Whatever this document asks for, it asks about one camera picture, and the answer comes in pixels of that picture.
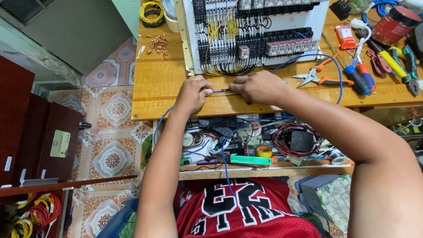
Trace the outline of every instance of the hand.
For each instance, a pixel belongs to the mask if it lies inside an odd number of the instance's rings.
[[[238,76],[234,83],[229,84],[230,90],[241,93],[248,102],[268,105],[277,104],[288,88],[289,86],[278,76],[266,70],[248,76]]]
[[[179,90],[178,98],[172,111],[190,116],[200,110],[206,102],[206,96],[213,93],[213,85],[202,75],[185,80]]]

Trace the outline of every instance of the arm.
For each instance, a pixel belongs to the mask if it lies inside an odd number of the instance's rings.
[[[144,172],[134,238],[178,237],[173,199],[178,186],[185,124],[212,92],[212,84],[200,75],[182,84]]]
[[[295,115],[355,162],[348,237],[423,237],[423,175],[401,137],[353,110],[294,89],[268,71],[237,77],[230,89]]]

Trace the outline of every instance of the red jersey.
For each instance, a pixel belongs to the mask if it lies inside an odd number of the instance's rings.
[[[309,221],[292,214],[287,185],[266,177],[197,180],[178,189],[178,237],[319,238]]]

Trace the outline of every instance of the red package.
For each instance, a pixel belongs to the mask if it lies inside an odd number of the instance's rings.
[[[341,49],[357,48],[350,25],[339,25],[335,28],[335,31],[338,36],[339,43],[341,44]]]

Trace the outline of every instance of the white pegboard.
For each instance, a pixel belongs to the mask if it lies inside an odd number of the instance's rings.
[[[190,40],[190,47],[192,55],[184,55],[184,57],[192,57],[195,74],[204,73],[201,65],[198,54],[198,35],[195,29],[195,20],[194,20],[194,11],[192,9],[191,0],[184,1],[184,10],[186,17],[186,24],[188,29],[188,37]],[[314,38],[320,38],[320,35],[323,31],[324,21],[326,18],[326,13],[329,8],[329,1],[320,2],[318,6],[315,6],[311,11],[302,11],[294,12],[290,14],[279,14],[268,16],[272,20],[272,25],[269,29],[265,29],[265,32],[268,31],[277,31],[277,30],[288,30],[293,28],[305,28],[311,27],[313,31]],[[304,55],[316,54],[317,50],[305,52]],[[290,60],[292,56],[278,56],[268,58],[265,61],[266,65],[281,64]],[[309,61],[314,60],[316,56],[312,55],[309,57],[302,57],[298,61]]]

